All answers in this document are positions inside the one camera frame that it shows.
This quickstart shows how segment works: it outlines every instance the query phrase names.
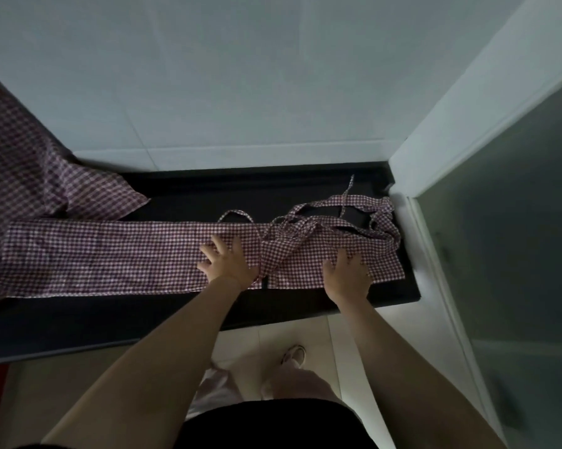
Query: person's left hand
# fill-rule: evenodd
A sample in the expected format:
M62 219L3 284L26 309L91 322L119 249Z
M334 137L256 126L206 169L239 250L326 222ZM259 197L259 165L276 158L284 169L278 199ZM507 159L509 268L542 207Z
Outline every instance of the person's left hand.
M216 234L212 235L212 241L218 252L209 245L202 244L200 250L210 262L198 263L198 269L206 274L208 282L212 282L219 277L230 277L237 281L241 290L247 289L256 277L258 277L258 267L247 266L246 258L241 249L241 240L238 236L233 238L231 250L227 248L225 241Z

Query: checkered fabric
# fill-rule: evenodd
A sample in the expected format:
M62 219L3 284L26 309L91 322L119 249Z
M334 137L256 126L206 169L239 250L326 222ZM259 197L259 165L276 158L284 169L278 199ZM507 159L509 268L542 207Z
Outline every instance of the checkered fabric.
M0 252L7 227L15 219L116 220L147 201L116 173L76 163L0 84Z
M247 263L261 267L252 288L261 288L264 276L271 288L320 288L322 261L334 259L340 247L350 255L361 252L374 282L404 278L389 198L343 195L310 205L354 206L371 213L371 225L360 229L337 217L301 217L298 212L305 205L271 224L16 221L4 242L0 295L197 292L207 283L196 269L205 260L199 246L209 244L212 234L219 234L228 245L234 236L241 238Z

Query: black surface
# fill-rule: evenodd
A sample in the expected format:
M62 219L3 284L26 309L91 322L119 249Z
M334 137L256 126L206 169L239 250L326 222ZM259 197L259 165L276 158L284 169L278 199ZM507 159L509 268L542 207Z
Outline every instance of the black surface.
M386 163L267 167L217 171L128 173L150 203L124 220L216 221L241 209L256 222L269 222L293 205L342 193L383 196L393 182ZM338 208L305 214L338 215ZM368 217L348 210L345 218L366 225ZM244 221L231 215L226 221ZM420 294L402 247L406 278L375 284L369 300L380 307L418 301ZM0 302L0 362L130 344L187 303L195 293L160 296L51 297ZM297 320L337 312L324 290L248 290L241 294L223 329Z

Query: pink pants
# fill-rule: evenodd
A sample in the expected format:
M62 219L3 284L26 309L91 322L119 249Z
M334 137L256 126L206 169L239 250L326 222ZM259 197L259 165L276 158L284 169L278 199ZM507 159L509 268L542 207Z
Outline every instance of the pink pants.
M262 398L322 399L345 405L330 388L329 383L310 370L298 368L293 359L276 367L262 385ZM213 365L204 372L202 383L187 411L187 419L210 411L243 402L231 372Z

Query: shoe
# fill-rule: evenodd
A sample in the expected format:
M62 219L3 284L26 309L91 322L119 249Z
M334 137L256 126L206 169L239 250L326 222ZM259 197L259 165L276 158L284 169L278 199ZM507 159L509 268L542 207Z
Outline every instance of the shoe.
M294 345L293 347L289 348L283 355L281 364L285 364L285 362L290 361L295 362L296 367L298 369L301 369L306 362L306 349L301 345Z

